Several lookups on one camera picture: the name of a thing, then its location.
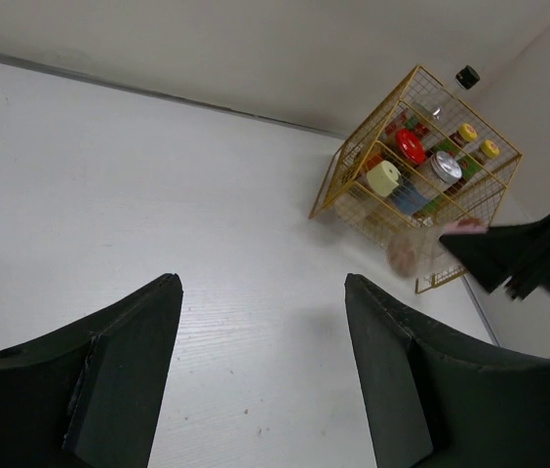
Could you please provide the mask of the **silver-cap blue-label shaker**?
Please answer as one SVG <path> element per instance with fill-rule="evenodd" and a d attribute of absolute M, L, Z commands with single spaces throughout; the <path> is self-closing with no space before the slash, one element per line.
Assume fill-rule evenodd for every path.
<path fill-rule="evenodd" d="M 413 215 L 461 178 L 461 168 L 446 152 L 433 154 L 389 196 L 404 215 Z"/>

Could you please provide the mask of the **pink-cap spice jar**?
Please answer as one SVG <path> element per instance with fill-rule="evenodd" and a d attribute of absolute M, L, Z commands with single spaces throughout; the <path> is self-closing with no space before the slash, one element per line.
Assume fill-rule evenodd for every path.
<path fill-rule="evenodd" d="M 387 245 L 387 262 L 397 276 L 422 278 L 458 265 L 440 243 L 444 234 L 481 234 L 487 227 L 477 218 L 466 218 L 439 226 L 422 226 L 394 234 Z"/>

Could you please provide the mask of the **red-cap dark sauce jar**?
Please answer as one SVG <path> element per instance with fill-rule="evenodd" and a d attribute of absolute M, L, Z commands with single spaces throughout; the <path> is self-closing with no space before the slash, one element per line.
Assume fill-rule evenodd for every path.
<path fill-rule="evenodd" d="M 381 142 L 383 159 L 398 168 L 416 168 L 426 161 L 420 140 L 408 129 L 396 130 Z"/>

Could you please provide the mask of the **yellow-cap beige jar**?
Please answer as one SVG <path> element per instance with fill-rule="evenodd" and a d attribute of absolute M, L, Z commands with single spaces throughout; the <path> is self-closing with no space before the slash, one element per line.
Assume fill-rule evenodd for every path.
<path fill-rule="evenodd" d="M 401 184 L 401 172 L 387 160 L 372 160 L 363 164 L 347 194 L 357 201 L 382 201 Z"/>

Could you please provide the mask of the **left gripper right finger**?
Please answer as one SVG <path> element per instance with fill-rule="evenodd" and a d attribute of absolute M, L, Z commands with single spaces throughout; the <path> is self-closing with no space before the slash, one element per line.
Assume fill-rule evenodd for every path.
<path fill-rule="evenodd" d="M 550 360 L 488 344 L 366 277 L 345 307 L 380 467 L 550 467 Z"/>

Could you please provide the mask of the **yellow-cap sauce bottle front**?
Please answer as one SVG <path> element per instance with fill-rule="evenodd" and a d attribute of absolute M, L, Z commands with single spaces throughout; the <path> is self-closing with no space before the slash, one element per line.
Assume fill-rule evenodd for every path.
<path fill-rule="evenodd" d="M 461 168 L 461 178 L 455 183 L 454 187 L 459 190 L 473 178 L 487 162 L 495 159 L 499 154 L 500 148 L 493 141 L 486 139 L 476 150 L 460 157 L 457 163 Z"/>

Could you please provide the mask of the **yellow-cap sauce bottle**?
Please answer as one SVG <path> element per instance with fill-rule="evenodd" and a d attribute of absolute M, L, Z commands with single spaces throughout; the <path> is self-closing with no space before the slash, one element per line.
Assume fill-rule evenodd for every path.
<path fill-rule="evenodd" d="M 475 128 L 468 124 L 461 124 L 456 131 L 448 137 L 436 142 L 430 148 L 430 154 L 446 152 L 450 156 L 456 156 L 467 144 L 474 142 L 478 138 Z"/>
<path fill-rule="evenodd" d="M 487 162 L 495 159 L 499 154 L 500 148 L 493 141 L 486 139 L 476 150 L 460 157 L 457 163 L 461 168 L 461 178 L 455 183 L 454 187 L 459 190 L 473 178 Z"/>

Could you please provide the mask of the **tall black-cap glass bottle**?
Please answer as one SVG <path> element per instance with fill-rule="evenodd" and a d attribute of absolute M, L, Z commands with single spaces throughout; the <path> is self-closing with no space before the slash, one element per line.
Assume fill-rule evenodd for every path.
<path fill-rule="evenodd" d="M 401 112 L 395 119 L 397 129 L 406 129 L 420 141 L 425 140 L 449 120 L 457 99 L 474 88 L 480 80 L 479 73 L 471 65 L 465 65 L 457 71 L 445 85 L 441 85 L 425 71 L 417 73 L 406 92 Z"/>

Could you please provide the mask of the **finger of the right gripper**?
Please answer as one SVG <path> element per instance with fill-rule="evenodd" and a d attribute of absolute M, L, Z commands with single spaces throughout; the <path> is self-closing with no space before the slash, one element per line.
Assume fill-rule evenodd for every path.
<path fill-rule="evenodd" d="M 550 218 L 454 230 L 440 244 L 488 293 L 504 287 L 509 293 L 531 293 L 550 279 Z"/>

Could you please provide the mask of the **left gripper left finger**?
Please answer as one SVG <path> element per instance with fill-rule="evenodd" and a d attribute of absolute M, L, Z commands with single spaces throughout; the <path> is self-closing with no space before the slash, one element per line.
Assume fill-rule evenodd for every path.
<path fill-rule="evenodd" d="M 0 351 L 0 467 L 144 467 L 179 325 L 164 274 L 118 302 Z"/>

